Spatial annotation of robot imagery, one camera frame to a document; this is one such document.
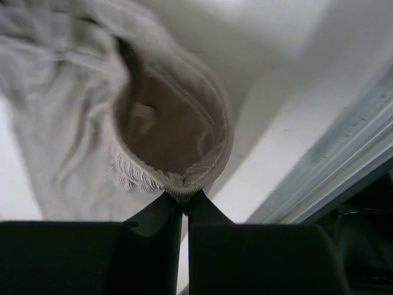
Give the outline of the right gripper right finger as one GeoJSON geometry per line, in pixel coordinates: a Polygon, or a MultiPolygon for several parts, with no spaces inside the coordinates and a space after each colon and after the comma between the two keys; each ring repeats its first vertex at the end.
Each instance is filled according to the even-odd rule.
{"type": "Polygon", "coordinates": [[[190,294],[349,294],[316,226],[235,224],[203,191],[188,202],[190,294]]]}

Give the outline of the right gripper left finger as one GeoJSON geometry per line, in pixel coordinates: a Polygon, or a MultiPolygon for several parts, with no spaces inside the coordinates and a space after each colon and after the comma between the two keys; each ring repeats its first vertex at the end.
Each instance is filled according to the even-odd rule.
{"type": "Polygon", "coordinates": [[[168,194],[123,222],[4,221],[2,294],[175,294],[182,215],[168,194]]]}

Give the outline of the grey trousers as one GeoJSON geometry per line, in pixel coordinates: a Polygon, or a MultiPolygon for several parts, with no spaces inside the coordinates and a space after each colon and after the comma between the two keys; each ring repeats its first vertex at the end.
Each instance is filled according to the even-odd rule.
{"type": "Polygon", "coordinates": [[[2,1],[1,93],[49,220],[185,204],[233,145],[219,80],[136,1],[2,1]]]}

